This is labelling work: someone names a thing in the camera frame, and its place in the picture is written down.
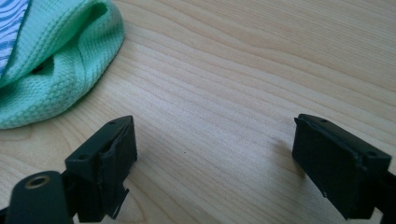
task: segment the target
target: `striped fabric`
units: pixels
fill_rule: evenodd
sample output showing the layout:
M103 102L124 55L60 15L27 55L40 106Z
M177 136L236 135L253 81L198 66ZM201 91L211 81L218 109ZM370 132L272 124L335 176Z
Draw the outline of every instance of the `striped fabric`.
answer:
M0 76L17 39L29 0L0 0Z

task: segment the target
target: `black plastic bracket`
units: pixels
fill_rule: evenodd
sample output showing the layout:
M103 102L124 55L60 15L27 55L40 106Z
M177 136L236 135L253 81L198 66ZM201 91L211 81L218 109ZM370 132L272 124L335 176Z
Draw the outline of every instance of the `black plastic bracket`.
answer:
M375 207L381 223L396 223L396 177L391 156L326 119L301 114L292 157L335 208L348 218L370 218Z
M30 175L12 191L0 224L100 222L116 218L128 193L123 181L137 159L132 116L103 126L66 160L63 174Z

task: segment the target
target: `wooden table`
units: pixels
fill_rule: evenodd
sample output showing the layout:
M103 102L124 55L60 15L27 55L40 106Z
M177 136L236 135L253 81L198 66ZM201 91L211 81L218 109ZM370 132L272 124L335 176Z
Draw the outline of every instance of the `wooden table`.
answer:
M133 115L117 221L346 222L291 158L300 113L396 156L394 0L119 0L125 41L62 115L0 132L0 206L27 175ZM389 170L396 173L396 163Z

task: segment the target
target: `waffle-knit towel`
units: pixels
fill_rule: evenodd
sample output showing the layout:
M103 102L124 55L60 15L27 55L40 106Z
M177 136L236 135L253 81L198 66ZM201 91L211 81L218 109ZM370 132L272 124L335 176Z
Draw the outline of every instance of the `waffle-knit towel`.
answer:
M103 74L123 34L109 0L31 0L0 78L0 129L64 112Z

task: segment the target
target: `metal ring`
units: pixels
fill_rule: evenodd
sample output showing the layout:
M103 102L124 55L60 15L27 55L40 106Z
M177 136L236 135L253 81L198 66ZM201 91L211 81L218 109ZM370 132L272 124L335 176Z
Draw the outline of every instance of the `metal ring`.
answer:
M26 189L37 189L40 188L47 183L50 182L50 177L48 175L38 175L33 178L31 178L26 184L25 188Z

